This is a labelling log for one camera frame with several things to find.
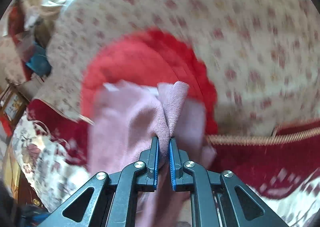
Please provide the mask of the red ruffled cushion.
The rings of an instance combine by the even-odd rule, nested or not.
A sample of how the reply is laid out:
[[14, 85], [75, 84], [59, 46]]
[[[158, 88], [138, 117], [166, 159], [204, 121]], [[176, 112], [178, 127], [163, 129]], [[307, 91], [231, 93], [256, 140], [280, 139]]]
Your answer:
[[206, 134], [217, 133], [214, 106], [215, 86], [207, 67], [197, 59], [191, 46], [170, 33], [148, 29], [124, 35], [101, 48], [85, 69], [80, 92], [80, 112], [91, 118], [93, 100], [104, 83], [120, 80], [156, 87], [159, 83], [185, 82], [188, 96], [206, 108]]

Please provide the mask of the framed picture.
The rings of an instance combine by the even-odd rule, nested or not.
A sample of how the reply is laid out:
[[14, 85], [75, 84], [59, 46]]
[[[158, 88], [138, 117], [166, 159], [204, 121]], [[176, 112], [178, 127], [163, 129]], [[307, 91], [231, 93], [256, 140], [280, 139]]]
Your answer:
[[7, 85], [1, 92], [1, 115], [4, 115], [11, 124], [16, 124], [22, 116], [29, 101], [16, 89]]

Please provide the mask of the mauve pink garment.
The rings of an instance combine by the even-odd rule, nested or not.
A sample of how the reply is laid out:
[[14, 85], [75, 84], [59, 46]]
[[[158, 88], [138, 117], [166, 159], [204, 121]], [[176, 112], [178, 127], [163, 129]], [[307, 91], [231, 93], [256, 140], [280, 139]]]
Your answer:
[[159, 139], [157, 190], [140, 195], [136, 226], [175, 226], [188, 199], [185, 192], [174, 192], [170, 183], [169, 140], [189, 158], [209, 167], [216, 152], [204, 136], [206, 110], [188, 96], [189, 86], [159, 83], [157, 94], [146, 87], [120, 81], [103, 88], [93, 106], [93, 125], [88, 130], [87, 168], [90, 174], [121, 171], [138, 160]]

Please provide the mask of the red white plush blanket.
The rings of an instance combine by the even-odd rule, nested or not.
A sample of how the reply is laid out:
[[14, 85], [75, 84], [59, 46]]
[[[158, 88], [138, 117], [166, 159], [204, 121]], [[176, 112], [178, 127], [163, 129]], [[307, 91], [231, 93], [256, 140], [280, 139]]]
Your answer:
[[[35, 99], [14, 131], [15, 159], [48, 211], [89, 178], [84, 159], [88, 127], [85, 120], [72, 120]], [[319, 211], [318, 119], [281, 125], [270, 137], [207, 139], [217, 152], [213, 171], [233, 171], [289, 226], [310, 226]]]

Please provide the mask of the floral beige quilt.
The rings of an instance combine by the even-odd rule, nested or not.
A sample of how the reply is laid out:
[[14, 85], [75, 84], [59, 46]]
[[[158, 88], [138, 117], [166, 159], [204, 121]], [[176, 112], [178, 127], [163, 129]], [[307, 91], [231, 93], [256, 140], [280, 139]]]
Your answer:
[[217, 90], [221, 134], [269, 135], [319, 117], [319, 12], [311, 0], [69, 0], [36, 97], [73, 115], [83, 73], [121, 35], [157, 27], [190, 44]]

